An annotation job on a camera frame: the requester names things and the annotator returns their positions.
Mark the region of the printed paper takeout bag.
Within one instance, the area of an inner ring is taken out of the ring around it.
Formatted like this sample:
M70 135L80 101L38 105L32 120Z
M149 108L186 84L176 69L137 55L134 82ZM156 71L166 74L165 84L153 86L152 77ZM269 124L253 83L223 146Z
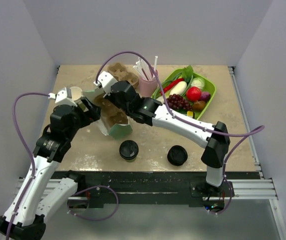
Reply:
M94 98L101 94L104 95L103 91L98 88L95 90L83 91L83 96L85 96L93 104L94 104ZM132 132L132 126L130 124L130 120L128 116L127 116L127 119L129 122L127 125L116 124L112 126L110 129L107 129L105 127L101 118L98 121L96 121L96 124L102 134L104 134L105 136L111 136L112 138L117 140L117 139L124 138L125 136L129 135Z

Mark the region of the black plastic cup lid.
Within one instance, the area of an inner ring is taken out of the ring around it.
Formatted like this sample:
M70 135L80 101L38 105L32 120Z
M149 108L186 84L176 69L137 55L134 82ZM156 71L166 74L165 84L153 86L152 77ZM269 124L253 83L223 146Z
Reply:
M139 152L139 147L137 143L133 140L125 140L121 143L119 147L120 156L132 157L137 156Z

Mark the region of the green paper coffee cup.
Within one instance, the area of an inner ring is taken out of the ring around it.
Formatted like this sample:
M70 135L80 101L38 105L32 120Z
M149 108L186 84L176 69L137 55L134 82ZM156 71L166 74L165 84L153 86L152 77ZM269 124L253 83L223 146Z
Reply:
M136 156L131 156L131 157L122 156L122 159L124 159L125 161L131 163L131 162L136 160Z

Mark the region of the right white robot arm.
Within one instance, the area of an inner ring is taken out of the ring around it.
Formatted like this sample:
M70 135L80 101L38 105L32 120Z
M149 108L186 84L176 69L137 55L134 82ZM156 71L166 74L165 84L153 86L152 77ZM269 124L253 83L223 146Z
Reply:
M223 191L223 163L227 155L230 139L226 125L204 123L168 109L150 97L140 97L127 81L111 80L102 84L104 98L139 124L159 127L181 135L204 149L202 162L207 166L206 192L218 196Z

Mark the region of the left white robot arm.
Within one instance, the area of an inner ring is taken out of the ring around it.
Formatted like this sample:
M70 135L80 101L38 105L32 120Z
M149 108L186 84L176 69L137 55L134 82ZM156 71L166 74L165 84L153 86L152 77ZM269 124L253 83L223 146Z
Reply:
M53 109L32 153L32 163L9 209L0 216L0 233L14 240L40 240L46 221L68 194L81 196L86 191L83 177L75 173L64 179L54 194L42 198L53 173L71 148L77 131L98 121L101 108L82 97L75 105L61 104Z

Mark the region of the stack of pulp carriers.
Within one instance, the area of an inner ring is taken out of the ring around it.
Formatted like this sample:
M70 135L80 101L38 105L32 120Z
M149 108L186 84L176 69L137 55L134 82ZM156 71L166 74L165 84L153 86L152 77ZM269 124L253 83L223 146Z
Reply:
M139 78L121 62L115 62L108 65L108 73L110 73L117 81L128 81L135 89L139 85Z

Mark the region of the pink straw holder cup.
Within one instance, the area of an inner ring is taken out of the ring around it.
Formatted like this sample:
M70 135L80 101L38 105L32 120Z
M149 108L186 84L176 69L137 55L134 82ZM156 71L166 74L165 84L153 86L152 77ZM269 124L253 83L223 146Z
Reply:
M154 74L150 75L150 71L142 69L143 75L139 77L138 90L140 96L151 97L156 90L158 83Z

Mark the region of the stack of paper cups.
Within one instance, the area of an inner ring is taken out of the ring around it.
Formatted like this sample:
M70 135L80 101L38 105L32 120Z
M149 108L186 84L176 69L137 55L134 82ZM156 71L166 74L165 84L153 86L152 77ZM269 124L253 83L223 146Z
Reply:
M80 87L77 86L72 86L70 87L70 91L71 91L71 99L76 102L78 100L80 100L80 98L83 96L83 91Z

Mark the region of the red chili pepper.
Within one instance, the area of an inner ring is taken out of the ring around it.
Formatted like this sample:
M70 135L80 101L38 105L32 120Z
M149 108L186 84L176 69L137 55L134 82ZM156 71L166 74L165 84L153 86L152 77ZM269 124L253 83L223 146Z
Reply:
M178 78L174 81L172 81L168 86L166 86L163 91L164 93L168 92L169 90L171 90L174 86L176 86L179 82L183 82L184 78Z

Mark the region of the purple grape bunch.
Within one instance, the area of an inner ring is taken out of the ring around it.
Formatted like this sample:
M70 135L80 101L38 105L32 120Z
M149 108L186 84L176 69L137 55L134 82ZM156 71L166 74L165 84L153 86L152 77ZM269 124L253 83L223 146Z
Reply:
M192 110L192 105L191 103L184 99L182 96L174 94L170 95L167 98L167 103L169 107L173 110L176 111L191 111Z

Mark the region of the white radish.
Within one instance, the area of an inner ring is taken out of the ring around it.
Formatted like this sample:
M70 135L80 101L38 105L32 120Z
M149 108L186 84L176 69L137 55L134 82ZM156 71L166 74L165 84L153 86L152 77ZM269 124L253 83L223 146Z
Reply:
M186 88L187 83L185 81L181 81L170 90L170 95L182 95Z

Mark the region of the green plastic tray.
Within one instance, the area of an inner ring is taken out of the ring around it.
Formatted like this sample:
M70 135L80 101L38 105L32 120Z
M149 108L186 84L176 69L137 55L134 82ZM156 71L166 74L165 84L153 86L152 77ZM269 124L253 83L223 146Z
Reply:
M202 116L216 93L215 85L195 73L190 65L176 69L162 82L162 87L163 91L158 87L151 97L194 119Z

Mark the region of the green leafy vegetable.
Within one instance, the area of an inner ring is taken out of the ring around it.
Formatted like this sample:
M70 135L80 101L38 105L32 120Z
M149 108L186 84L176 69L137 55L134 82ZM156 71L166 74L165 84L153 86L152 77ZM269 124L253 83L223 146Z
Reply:
M181 75L182 75L182 78L184 79L184 81L187 83L187 84L189 84L189 82L191 81L191 80L193 80L193 78L194 78L194 71L193 71L193 68L192 68L192 66L191 65L189 65L189 66L187 66L187 67L184 67L183 69L182 69L182 73L181 73Z

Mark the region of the red tomato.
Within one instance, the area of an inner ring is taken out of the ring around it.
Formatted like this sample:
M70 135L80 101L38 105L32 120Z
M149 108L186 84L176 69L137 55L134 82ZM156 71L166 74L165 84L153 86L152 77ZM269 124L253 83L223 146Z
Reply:
M196 102L201 96L201 90L197 87L190 87L186 92L186 98L190 102Z

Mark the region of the green glass bottle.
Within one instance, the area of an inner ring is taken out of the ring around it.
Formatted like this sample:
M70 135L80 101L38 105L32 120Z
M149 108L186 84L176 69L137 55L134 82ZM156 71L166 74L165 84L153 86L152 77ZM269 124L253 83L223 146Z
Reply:
M187 117L190 117L190 118L195 118L195 113L192 112L192 111L187 111L187 112L186 112L186 116L187 116Z

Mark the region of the green cabbage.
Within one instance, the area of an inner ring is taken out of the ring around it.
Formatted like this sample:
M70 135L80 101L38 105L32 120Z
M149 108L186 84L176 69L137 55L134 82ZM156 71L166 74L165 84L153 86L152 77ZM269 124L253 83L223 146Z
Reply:
M203 89L205 88L205 80L201 77L196 77L192 80L191 82L191 87L197 87L199 88L201 91L203 91Z

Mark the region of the stack of black lids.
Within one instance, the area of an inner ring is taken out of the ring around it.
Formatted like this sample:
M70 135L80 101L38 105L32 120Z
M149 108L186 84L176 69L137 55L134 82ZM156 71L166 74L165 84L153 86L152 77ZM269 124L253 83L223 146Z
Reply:
M168 151L167 159L172 165L181 166L187 161L188 154L182 146L174 145Z

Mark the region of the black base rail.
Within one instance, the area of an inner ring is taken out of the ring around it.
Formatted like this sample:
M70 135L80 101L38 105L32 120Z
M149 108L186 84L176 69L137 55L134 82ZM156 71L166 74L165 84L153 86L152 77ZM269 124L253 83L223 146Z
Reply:
M187 205L220 211L230 200L276 200L272 180L257 172L228 172L228 181L206 186L203 172L56 171L44 186L33 185L40 210L64 202L77 208L122 205Z

